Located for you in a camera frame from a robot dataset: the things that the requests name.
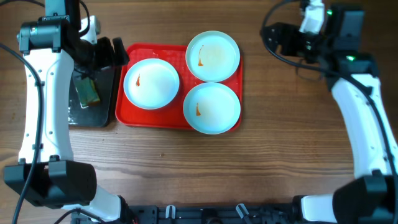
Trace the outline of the green yellow sponge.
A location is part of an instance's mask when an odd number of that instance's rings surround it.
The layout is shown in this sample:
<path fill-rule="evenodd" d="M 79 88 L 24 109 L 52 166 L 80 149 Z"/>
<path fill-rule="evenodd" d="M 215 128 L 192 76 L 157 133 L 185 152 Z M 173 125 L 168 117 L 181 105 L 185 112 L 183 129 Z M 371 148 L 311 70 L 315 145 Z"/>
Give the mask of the green yellow sponge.
<path fill-rule="evenodd" d="M 92 79 L 86 77 L 84 79 L 75 79 L 73 82 L 82 108 L 87 108 L 101 101 Z"/>

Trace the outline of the white plate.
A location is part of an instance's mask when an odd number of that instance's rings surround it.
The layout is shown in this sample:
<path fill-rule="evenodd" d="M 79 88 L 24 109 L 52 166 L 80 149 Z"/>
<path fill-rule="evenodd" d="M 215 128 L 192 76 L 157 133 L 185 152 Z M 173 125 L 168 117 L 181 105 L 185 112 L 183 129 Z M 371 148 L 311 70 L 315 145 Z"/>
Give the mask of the white plate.
<path fill-rule="evenodd" d="M 203 134 L 221 134 L 237 124 L 241 103 L 230 87 L 221 83 L 202 83 L 187 93 L 183 115 L 194 130 Z"/>
<path fill-rule="evenodd" d="M 180 78 L 165 60 L 148 58 L 135 63 L 123 81 L 124 94 L 136 107 L 157 110 L 168 105 L 177 95 Z"/>
<path fill-rule="evenodd" d="M 228 34 L 209 30 L 190 41 L 185 61 L 196 78 L 204 82 L 222 82 L 238 69 L 241 54 L 237 43 Z"/>

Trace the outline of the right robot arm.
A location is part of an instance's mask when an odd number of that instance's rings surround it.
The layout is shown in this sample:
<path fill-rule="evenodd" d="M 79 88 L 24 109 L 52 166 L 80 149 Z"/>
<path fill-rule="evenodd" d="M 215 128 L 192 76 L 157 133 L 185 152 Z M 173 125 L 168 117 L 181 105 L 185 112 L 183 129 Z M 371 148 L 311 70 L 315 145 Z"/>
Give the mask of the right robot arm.
<path fill-rule="evenodd" d="M 296 69 L 319 72 L 349 136 L 354 180 L 332 194 L 299 195 L 292 223 L 396 223 L 397 143 L 381 98 L 374 57 L 359 51 L 364 10 L 354 4 L 301 1 L 299 26 L 263 21 L 268 52 Z M 294 63 L 293 58 L 300 57 Z"/>

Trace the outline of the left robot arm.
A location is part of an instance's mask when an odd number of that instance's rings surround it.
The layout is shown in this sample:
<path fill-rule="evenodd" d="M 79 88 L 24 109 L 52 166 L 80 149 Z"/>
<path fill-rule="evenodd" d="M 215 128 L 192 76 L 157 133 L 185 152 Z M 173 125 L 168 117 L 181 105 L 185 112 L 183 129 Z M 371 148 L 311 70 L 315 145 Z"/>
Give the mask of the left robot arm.
<path fill-rule="evenodd" d="M 45 14 L 23 23 L 17 35 L 26 71 L 25 134 L 18 163 L 4 168 L 4 182 L 18 193 L 13 221 L 22 204 L 63 209 L 99 223 L 133 223 L 126 201 L 101 188 L 91 164 L 73 158 L 68 101 L 73 72 L 98 72 L 126 65 L 120 38 L 99 38 L 94 19 L 82 23 L 82 1 L 45 1 Z"/>

